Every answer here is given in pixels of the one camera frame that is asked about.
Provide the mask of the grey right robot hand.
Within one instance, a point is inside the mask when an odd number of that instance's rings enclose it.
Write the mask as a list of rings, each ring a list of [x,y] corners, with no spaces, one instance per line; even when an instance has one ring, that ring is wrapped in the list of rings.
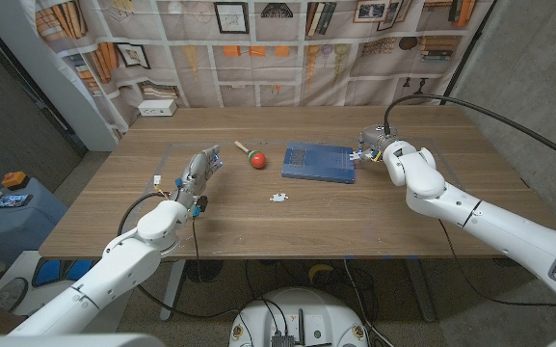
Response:
[[[362,129],[358,140],[358,150],[354,155],[360,161],[380,162],[384,160],[384,153],[389,148],[389,153],[395,152],[398,147],[398,132],[388,125],[370,125]]]

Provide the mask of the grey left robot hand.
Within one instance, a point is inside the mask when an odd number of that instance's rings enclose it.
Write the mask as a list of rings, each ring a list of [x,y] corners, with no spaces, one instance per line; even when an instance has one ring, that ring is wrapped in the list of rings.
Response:
[[[210,177],[223,165],[219,157],[220,146],[214,145],[195,154],[184,168],[181,184],[172,200],[190,209],[196,197],[200,197]]]

